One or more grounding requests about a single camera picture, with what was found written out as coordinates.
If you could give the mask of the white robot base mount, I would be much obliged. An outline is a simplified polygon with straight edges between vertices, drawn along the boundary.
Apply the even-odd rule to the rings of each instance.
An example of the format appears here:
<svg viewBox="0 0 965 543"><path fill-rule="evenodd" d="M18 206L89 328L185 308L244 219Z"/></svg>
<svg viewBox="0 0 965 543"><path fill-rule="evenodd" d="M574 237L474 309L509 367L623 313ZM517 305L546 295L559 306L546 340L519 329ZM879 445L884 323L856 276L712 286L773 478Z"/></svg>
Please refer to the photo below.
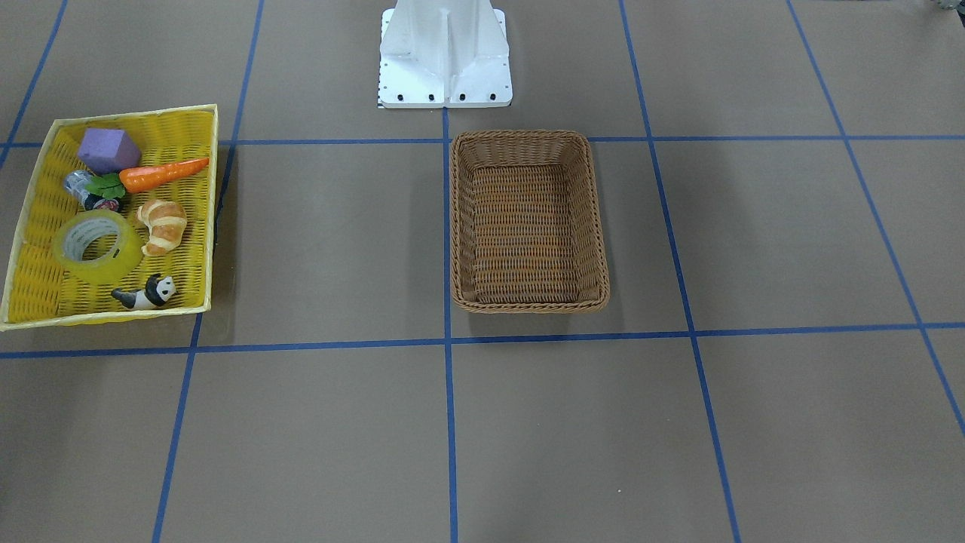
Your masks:
<svg viewBox="0 0 965 543"><path fill-rule="evenodd" d="M382 108L513 102L506 14L489 1L397 1L380 17Z"/></svg>

